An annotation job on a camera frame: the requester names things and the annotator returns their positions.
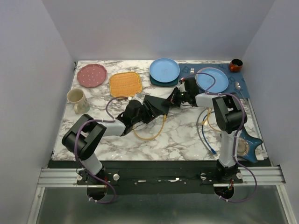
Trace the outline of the black network switch box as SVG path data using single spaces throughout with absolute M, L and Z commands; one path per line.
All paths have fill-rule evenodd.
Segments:
M 151 95 L 145 95 L 143 103 L 149 102 L 153 106 L 155 106 L 157 109 L 162 111 L 162 115 L 168 115 L 169 108 L 168 106 L 162 106 L 161 103 L 164 101 L 164 98 L 154 97 Z

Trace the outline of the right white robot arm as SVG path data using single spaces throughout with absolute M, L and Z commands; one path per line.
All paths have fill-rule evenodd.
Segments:
M 187 78 L 182 81 L 182 84 L 185 86 L 185 91 L 181 91 L 178 87 L 174 88 L 162 105 L 180 107 L 182 103 L 188 103 L 194 107 L 214 109 L 216 122 L 221 130 L 221 152 L 217 160 L 215 178 L 225 183 L 238 170 L 236 156 L 238 133 L 247 121 L 245 110 L 236 95 L 210 91 L 216 84 L 215 78 L 203 93 L 198 93 L 195 87 L 191 86 L 196 84 L 195 78 Z

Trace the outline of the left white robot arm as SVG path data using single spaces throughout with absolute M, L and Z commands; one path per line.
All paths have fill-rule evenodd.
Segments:
M 75 155 L 76 161 L 87 170 L 93 184 L 103 181 L 104 166 L 95 155 L 102 137 L 125 136 L 137 123 L 150 123 L 160 115 L 167 115 L 169 107 L 162 98 L 147 96 L 143 103 L 132 99 L 125 111 L 112 120 L 94 119 L 82 115 L 62 138 L 62 144 Z

